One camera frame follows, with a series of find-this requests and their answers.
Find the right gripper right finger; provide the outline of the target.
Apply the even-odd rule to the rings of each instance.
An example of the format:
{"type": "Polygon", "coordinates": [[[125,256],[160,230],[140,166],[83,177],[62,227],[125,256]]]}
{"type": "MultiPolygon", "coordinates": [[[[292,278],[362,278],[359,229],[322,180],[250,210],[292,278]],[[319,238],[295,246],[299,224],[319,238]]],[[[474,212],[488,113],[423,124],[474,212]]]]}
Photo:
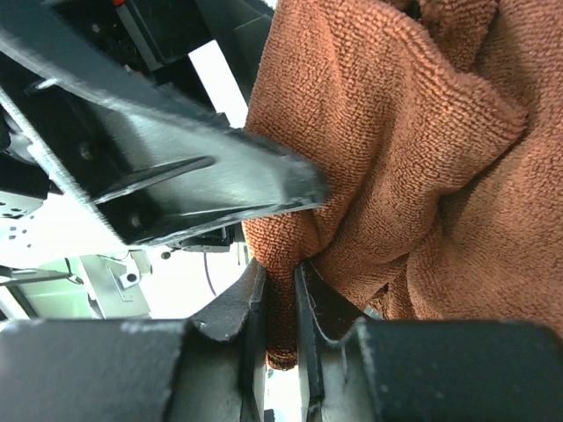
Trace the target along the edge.
{"type": "Polygon", "coordinates": [[[559,421],[562,342],[522,321],[387,321],[295,273],[306,421],[559,421]]]}

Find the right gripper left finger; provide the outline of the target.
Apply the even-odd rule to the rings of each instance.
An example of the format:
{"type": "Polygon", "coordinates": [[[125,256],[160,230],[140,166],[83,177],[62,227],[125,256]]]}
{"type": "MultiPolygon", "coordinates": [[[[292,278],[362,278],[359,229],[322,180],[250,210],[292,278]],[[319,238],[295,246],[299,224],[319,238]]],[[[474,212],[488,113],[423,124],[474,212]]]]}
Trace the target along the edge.
{"type": "Polygon", "coordinates": [[[4,421],[261,421],[267,273],[187,319],[1,325],[4,421]]]}

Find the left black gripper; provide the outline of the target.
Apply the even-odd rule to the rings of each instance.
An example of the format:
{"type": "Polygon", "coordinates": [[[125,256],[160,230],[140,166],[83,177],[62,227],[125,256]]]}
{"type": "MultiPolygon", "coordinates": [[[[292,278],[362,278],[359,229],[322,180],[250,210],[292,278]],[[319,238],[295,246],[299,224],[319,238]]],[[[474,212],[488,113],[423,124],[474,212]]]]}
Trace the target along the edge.
{"type": "Polygon", "coordinates": [[[1,105],[36,163],[124,244],[168,244],[327,197],[313,163],[188,99],[246,117],[273,4],[44,4],[63,20],[1,20],[1,105]]]}

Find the brown towel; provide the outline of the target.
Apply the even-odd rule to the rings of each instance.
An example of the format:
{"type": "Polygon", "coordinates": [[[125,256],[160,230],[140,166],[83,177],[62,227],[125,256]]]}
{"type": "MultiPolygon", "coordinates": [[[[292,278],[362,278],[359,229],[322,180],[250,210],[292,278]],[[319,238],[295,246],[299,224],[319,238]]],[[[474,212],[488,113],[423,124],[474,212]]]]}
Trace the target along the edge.
{"type": "Polygon", "coordinates": [[[306,259],[385,319],[561,330],[561,2],[280,1],[246,127],[331,187],[244,223],[272,282],[272,367],[296,364],[306,259]]]}

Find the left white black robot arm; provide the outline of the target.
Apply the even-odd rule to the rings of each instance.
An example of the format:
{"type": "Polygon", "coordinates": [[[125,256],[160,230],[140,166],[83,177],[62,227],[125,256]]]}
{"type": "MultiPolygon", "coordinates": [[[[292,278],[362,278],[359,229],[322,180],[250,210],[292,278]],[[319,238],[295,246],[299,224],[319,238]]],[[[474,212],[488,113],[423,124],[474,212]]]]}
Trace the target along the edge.
{"type": "Polygon", "coordinates": [[[43,317],[146,317],[165,259],[318,207],[307,159],[245,130],[268,1],[1,4],[1,282],[43,317]]]}

